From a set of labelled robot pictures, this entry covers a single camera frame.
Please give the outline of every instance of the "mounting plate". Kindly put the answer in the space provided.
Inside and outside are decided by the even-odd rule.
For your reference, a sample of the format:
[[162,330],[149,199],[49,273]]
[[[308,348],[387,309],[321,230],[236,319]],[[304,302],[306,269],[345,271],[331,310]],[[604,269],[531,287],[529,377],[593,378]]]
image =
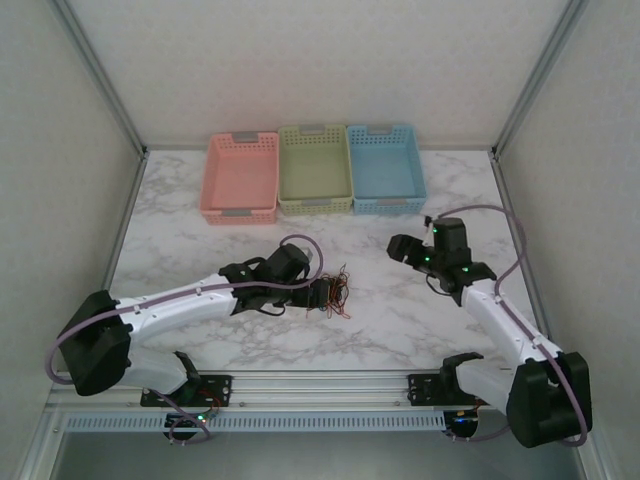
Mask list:
[[[231,398],[231,375],[200,375],[202,385],[195,396],[189,402],[178,402],[180,407],[203,407],[208,408],[214,402],[214,398],[220,400],[221,407],[229,406]],[[140,398],[142,407],[166,407],[167,403],[155,393],[143,391]]]
[[412,407],[442,407],[476,405],[476,397],[462,391],[451,392],[445,389],[437,373],[416,373],[407,375],[409,394],[407,398]]

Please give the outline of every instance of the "white robotic arm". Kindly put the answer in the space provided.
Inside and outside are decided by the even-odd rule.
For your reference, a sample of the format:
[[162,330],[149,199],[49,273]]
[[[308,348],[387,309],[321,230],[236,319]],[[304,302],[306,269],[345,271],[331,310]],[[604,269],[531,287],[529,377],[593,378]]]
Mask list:
[[[293,244],[292,237],[309,240],[319,254],[316,274],[309,274],[310,255]],[[328,280],[319,278],[322,253],[304,235],[285,238],[268,258],[252,258],[221,268],[196,283],[138,298],[113,299],[95,292],[84,301],[49,352],[47,373],[58,383],[50,363],[60,348],[78,394],[103,392],[114,385],[149,388],[188,403],[201,379],[182,352],[158,352],[144,342],[203,320],[223,319],[246,310],[276,307],[317,308],[327,303]]]
[[138,308],[120,315],[122,322],[131,326],[131,347],[130,365],[118,385],[144,387],[165,394],[178,390],[187,381],[187,369],[183,361],[174,354],[144,348],[143,343],[151,337],[189,324],[229,317],[237,303],[232,288],[202,292],[204,287],[228,283],[225,277],[214,274],[199,282],[167,292],[120,299],[120,307],[129,307],[166,298],[185,290],[201,291],[200,294],[179,297],[170,302],[145,309]]
[[465,287],[462,291],[462,308],[480,323],[491,337],[507,360],[510,370],[499,369],[484,359],[475,359],[459,365],[456,368],[456,376],[463,392],[481,398],[506,415],[509,393],[518,366],[527,360],[546,361],[538,345],[544,345],[554,358],[557,358],[562,350],[536,330],[509,299],[502,295],[501,300],[520,317],[522,324],[535,338],[535,341],[529,340],[529,336],[514,323],[498,303],[494,285],[495,281],[484,279]]
[[[431,218],[425,224],[431,227]],[[472,261],[461,219],[438,218],[432,231],[433,246],[396,235],[387,253],[425,273],[427,282],[437,279],[440,293],[449,295],[480,323],[510,370],[498,369],[475,352],[446,358],[439,374],[424,385],[410,378],[412,405],[476,397],[505,414],[513,434],[527,447],[591,429],[589,369],[584,358],[576,352],[563,353],[502,293],[496,295],[496,275],[486,264]]]

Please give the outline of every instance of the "marble surface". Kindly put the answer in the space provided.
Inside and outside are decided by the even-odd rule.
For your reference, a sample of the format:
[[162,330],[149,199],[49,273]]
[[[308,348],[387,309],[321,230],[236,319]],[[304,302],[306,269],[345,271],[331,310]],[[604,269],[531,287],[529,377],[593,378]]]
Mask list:
[[[209,226],[198,211],[204,152],[151,153],[111,292],[151,294],[199,280],[228,263],[267,256],[283,236],[304,232],[325,255],[325,271],[347,264],[351,319],[290,308],[282,317],[246,312],[155,337],[159,350],[187,352],[203,370],[380,370],[438,368],[446,356],[500,355],[464,310],[433,294],[424,276],[390,260],[391,236],[422,238],[417,215],[332,214],[285,217],[275,225]],[[485,152],[422,152],[429,199],[424,214],[476,203],[500,204]],[[474,259],[496,272],[515,259],[505,219],[488,211],[461,215]],[[532,319],[520,272],[505,291]]]

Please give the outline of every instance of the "wire bundle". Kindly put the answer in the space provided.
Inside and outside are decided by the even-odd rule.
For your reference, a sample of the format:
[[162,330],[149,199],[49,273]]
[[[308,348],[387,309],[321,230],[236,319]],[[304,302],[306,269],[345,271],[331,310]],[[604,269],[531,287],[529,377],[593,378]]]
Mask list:
[[346,263],[342,265],[338,275],[324,273],[320,277],[329,281],[329,299],[324,307],[319,308],[320,311],[327,312],[327,318],[331,318],[334,313],[342,318],[351,318],[351,315],[344,310],[349,298],[349,274],[345,271],[346,267]]

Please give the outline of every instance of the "basket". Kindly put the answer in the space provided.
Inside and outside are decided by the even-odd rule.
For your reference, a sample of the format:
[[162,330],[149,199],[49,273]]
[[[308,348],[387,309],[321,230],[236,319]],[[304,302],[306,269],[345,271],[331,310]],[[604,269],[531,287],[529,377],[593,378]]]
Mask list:
[[413,127],[352,125],[348,135],[354,213],[420,213],[427,189]]
[[285,215],[348,212],[353,201],[344,125],[282,127],[280,190]]
[[210,225],[274,223],[277,192],[277,133],[211,137],[200,194],[200,212]]

